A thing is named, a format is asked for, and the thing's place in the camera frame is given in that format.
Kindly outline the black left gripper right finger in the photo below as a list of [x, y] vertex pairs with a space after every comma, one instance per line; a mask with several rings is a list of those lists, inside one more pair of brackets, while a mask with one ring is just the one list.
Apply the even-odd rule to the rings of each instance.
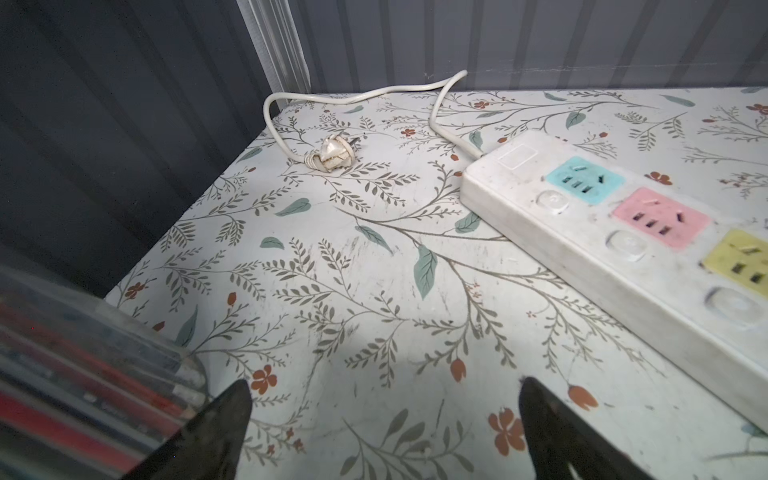
[[539, 380], [523, 380], [518, 407], [538, 479], [650, 477]]

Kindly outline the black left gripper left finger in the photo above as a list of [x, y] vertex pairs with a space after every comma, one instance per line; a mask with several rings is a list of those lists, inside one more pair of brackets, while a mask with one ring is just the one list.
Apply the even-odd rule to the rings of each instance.
[[235, 478], [251, 412], [249, 384], [237, 380], [122, 478]]

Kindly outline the white multicolour power strip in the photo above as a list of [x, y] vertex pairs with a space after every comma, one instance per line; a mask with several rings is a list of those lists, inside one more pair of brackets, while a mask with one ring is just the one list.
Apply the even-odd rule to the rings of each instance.
[[555, 137], [474, 161], [460, 199], [759, 428], [767, 425], [767, 237]]

